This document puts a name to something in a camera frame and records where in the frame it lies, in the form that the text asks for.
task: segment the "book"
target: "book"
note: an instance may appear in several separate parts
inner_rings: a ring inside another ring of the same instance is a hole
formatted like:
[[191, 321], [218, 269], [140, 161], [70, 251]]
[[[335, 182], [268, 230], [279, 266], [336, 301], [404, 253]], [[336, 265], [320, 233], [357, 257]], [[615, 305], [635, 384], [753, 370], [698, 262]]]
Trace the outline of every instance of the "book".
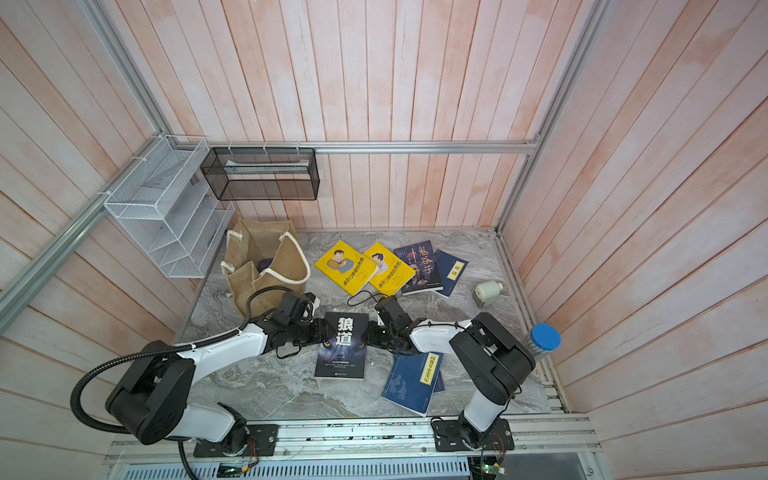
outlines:
[[376, 242], [364, 253], [376, 264], [376, 273], [371, 279], [371, 285], [387, 296], [394, 295], [400, 287], [416, 275], [416, 271], [400, 260], [394, 253]]
[[438, 290], [437, 293], [449, 297], [456, 287], [458, 279], [462, 278], [462, 274], [467, 267], [467, 261], [438, 250], [435, 252], [435, 262], [437, 263], [437, 269], [440, 270], [440, 278], [442, 279], [442, 290]]
[[366, 373], [366, 344], [362, 334], [368, 326], [368, 314], [327, 312], [326, 321], [332, 335], [318, 348], [315, 376], [362, 379]]
[[394, 249], [394, 254], [416, 271], [416, 275], [402, 286], [403, 295], [442, 290], [442, 280], [434, 252], [432, 242], [429, 240]]
[[259, 260], [259, 264], [256, 267], [256, 271], [260, 272], [261, 270], [264, 270], [265, 268], [267, 268], [270, 265], [272, 265], [272, 260], [275, 260], [275, 259], [273, 259], [273, 258], [263, 258], [263, 259]]
[[442, 364], [442, 353], [395, 355], [382, 397], [426, 416]]
[[315, 266], [349, 295], [358, 293], [376, 275], [378, 269], [373, 260], [341, 240], [320, 257]]
[[435, 381], [435, 389], [432, 390], [432, 393], [444, 392], [444, 391], [445, 391], [445, 383], [442, 381], [442, 372], [437, 372], [437, 380]]

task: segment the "wire shelf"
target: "wire shelf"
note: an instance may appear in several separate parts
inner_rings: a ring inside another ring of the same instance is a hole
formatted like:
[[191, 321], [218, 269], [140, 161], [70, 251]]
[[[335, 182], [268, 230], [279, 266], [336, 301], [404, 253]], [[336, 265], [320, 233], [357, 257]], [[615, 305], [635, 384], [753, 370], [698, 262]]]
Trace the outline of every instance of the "wire shelf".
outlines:
[[208, 153], [201, 139], [193, 150], [173, 149], [162, 137], [104, 202], [118, 219], [162, 220]]
[[181, 150], [162, 137], [104, 203], [166, 276], [201, 278], [234, 212], [216, 210], [208, 183], [193, 179], [207, 153], [204, 139]]
[[203, 278], [216, 255], [217, 240], [223, 236], [234, 211], [232, 203], [226, 210], [213, 210], [188, 255], [161, 266], [163, 274], [168, 277]]

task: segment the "dark blue book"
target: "dark blue book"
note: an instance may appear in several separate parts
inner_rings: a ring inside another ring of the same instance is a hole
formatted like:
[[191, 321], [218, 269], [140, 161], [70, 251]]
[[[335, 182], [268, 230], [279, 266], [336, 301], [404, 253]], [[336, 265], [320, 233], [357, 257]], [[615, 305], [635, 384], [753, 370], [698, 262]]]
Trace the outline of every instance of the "dark blue book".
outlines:
[[437, 290], [437, 293], [445, 297], [451, 296], [458, 279], [462, 278], [464, 270], [467, 269], [468, 262], [442, 250], [435, 252], [435, 261], [442, 278], [442, 290]]
[[332, 334], [317, 352], [315, 376], [332, 379], [362, 379], [366, 373], [366, 344], [362, 333], [368, 326], [367, 313], [327, 312]]
[[442, 373], [437, 373], [437, 381], [435, 382], [435, 390], [432, 393], [437, 392], [444, 392], [445, 391], [445, 383], [442, 381]]
[[382, 397], [422, 417], [426, 416], [441, 364], [442, 353], [395, 355]]
[[435, 261], [432, 242], [427, 240], [407, 247], [395, 248], [392, 253], [416, 271], [416, 275], [402, 286], [400, 293], [410, 295], [442, 290], [442, 279]]

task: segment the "pink wooden wall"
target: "pink wooden wall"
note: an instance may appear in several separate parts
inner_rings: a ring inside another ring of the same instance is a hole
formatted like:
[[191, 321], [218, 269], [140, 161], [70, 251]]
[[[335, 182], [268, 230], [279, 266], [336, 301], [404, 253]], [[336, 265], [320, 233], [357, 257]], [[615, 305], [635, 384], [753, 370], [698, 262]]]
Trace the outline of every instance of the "pink wooden wall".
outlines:
[[767, 25], [616, 2], [505, 231], [616, 478], [768, 478]]
[[[174, 133], [212, 141], [522, 140], [593, 0], [104, 0]], [[320, 155], [299, 228], [490, 226], [514, 154]]]
[[[76, 0], [0, 2], [0, 290], [154, 132]], [[69, 392], [98, 364], [171, 341], [194, 289], [103, 220], [0, 338], [3, 478], [91, 478], [114, 435], [78, 422]], [[123, 372], [89, 385], [89, 413], [112, 421], [104, 401]]]

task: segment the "metal vent grille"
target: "metal vent grille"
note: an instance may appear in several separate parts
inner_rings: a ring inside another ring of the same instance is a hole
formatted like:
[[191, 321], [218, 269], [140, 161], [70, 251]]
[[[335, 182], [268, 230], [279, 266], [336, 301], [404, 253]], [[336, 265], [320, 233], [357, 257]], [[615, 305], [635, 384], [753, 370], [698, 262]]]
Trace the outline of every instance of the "metal vent grille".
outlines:
[[[219, 462], [191, 464], [200, 480], [214, 480]], [[225, 462], [225, 465], [236, 463]], [[241, 478], [307, 480], [316, 478], [365, 478], [367, 480], [406, 478], [467, 478], [466, 457], [358, 458], [349, 460], [296, 460], [263, 462]], [[180, 463], [131, 465], [122, 480], [181, 480], [188, 478]]]

